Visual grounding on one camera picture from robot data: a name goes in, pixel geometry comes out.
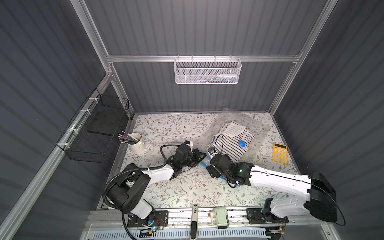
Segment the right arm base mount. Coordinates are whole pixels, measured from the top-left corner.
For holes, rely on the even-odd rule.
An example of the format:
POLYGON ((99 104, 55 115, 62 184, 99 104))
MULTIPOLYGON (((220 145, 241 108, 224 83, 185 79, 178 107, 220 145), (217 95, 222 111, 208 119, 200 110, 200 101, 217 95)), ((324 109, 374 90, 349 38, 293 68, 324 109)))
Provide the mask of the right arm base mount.
POLYGON ((247 208, 246 218, 250 224, 287 224, 289 218, 279 218, 270 212, 263 212, 263 208, 247 208))

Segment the clear vacuum bag blue zipper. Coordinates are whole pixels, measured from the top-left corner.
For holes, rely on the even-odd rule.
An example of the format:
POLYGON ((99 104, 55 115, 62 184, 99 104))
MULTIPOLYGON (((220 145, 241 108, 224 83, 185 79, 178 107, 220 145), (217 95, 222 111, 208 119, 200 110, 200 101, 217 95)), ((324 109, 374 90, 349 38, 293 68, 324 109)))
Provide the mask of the clear vacuum bag blue zipper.
POLYGON ((267 137, 271 126, 259 113, 219 113, 207 129, 210 142, 202 165, 211 178, 222 178, 231 188, 250 186, 252 155, 267 137))

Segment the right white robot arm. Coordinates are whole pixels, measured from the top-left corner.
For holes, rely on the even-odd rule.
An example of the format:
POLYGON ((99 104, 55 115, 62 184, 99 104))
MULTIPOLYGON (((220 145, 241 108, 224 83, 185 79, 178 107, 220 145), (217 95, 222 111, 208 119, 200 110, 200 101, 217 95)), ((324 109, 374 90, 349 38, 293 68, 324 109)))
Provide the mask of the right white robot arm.
POLYGON ((287 199, 267 198, 251 219, 265 223, 286 223, 290 216, 307 216, 327 223, 338 223, 343 213, 337 194, 324 175, 291 175, 267 170, 251 163, 233 162, 228 155, 216 154, 207 170, 212 178, 224 178, 230 187, 265 187, 290 195, 287 199))

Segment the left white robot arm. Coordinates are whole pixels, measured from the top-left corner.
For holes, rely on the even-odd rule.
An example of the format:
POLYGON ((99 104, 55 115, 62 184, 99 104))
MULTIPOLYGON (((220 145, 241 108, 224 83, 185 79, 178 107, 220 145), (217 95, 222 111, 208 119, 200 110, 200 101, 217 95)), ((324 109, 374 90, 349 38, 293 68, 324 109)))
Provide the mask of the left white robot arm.
POLYGON ((149 226, 155 219, 156 210, 143 199, 149 185, 170 181, 187 170, 199 165, 207 154, 193 149, 191 141, 180 145, 168 144, 160 147, 164 163, 159 166, 142 168, 129 164, 105 185, 102 199, 110 208, 121 211, 123 216, 131 214, 149 226))

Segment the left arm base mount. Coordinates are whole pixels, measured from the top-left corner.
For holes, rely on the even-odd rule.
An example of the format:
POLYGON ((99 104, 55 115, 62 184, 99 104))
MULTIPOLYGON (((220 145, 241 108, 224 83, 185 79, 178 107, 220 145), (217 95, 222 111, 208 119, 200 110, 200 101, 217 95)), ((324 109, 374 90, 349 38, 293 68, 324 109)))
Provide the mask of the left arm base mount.
POLYGON ((141 219, 134 214, 128 214, 128 227, 166 227, 168 225, 169 211, 153 210, 146 218, 141 219))

